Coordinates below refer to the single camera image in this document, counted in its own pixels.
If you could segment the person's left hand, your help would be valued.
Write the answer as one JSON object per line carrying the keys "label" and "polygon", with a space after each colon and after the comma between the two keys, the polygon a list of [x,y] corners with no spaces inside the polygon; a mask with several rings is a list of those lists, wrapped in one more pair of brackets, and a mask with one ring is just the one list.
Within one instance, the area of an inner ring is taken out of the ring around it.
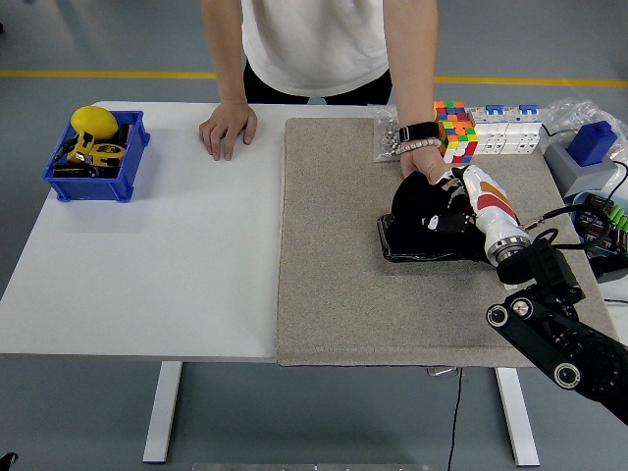
{"label": "person's left hand", "polygon": [[426,146],[403,153],[400,157],[400,166],[405,178],[419,172],[429,184],[436,184],[450,170],[435,146]]}

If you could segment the person's right hand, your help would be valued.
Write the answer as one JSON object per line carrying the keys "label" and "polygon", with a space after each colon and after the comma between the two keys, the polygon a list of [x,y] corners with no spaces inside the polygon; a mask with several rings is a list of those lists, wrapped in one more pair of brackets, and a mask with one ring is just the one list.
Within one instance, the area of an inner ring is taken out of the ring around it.
{"label": "person's right hand", "polygon": [[250,145],[257,124],[257,116],[246,100],[227,100],[199,125],[198,136],[214,161],[231,161],[235,155],[236,138],[240,135],[243,143]]}

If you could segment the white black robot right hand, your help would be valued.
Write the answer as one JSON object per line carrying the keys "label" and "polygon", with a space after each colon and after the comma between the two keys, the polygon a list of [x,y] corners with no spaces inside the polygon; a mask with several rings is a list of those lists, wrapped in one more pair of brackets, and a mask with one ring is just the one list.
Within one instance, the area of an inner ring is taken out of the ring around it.
{"label": "white black robot right hand", "polygon": [[484,250],[493,264],[530,245],[505,191],[482,169],[452,167],[439,183],[446,193],[445,208],[425,217],[424,227],[449,234],[476,228],[485,237]]}

